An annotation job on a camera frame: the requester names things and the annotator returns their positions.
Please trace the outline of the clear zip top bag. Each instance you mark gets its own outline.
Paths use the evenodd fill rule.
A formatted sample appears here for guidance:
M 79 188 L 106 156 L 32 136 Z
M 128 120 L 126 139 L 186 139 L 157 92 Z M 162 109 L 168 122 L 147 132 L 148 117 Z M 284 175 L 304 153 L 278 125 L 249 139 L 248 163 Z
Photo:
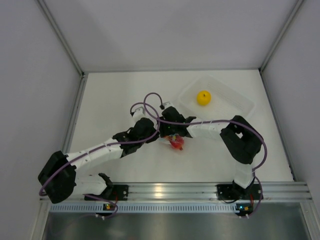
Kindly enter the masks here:
M 171 134 L 161 137 L 159 139 L 162 143 L 169 145 L 174 150 L 182 151 L 184 148 L 185 140 L 179 134 Z

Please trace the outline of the red fake apple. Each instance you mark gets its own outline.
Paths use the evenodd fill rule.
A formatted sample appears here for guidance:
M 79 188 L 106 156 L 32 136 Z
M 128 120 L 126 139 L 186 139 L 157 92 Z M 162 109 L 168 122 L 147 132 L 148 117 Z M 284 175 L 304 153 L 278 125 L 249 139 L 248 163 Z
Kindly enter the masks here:
M 183 137 L 179 135 L 171 135 L 168 137 L 168 141 L 173 149 L 180 151 L 183 150 L 185 144 Z

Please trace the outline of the yellow fake apple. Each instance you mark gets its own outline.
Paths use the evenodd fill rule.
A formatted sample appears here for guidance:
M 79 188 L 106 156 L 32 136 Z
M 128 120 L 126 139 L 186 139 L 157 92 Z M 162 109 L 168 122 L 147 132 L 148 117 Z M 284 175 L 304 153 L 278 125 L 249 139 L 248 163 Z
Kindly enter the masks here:
M 207 106 L 212 100 L 212 95 L 209 91 L 202 90 L 196 96 L 196 102 L 200 106 Z

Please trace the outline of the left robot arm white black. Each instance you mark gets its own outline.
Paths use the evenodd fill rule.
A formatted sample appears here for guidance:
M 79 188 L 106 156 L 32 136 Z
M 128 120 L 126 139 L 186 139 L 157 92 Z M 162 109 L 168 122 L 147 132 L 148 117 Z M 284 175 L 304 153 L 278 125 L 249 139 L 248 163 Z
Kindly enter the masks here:
M 103 172 L 85 173 L 107 161 L 118 160 L 135 153 L 143 144 L 159 138 L 159 130 L 146 117 L 126 131 L 116 133 L 107 141 L 91 148 L 73 152 L 54 152 L 38 175 L 39 195 L 58 204 L 71 196 L 83 195 L 86 200 L 108 200 L 114 184 Z

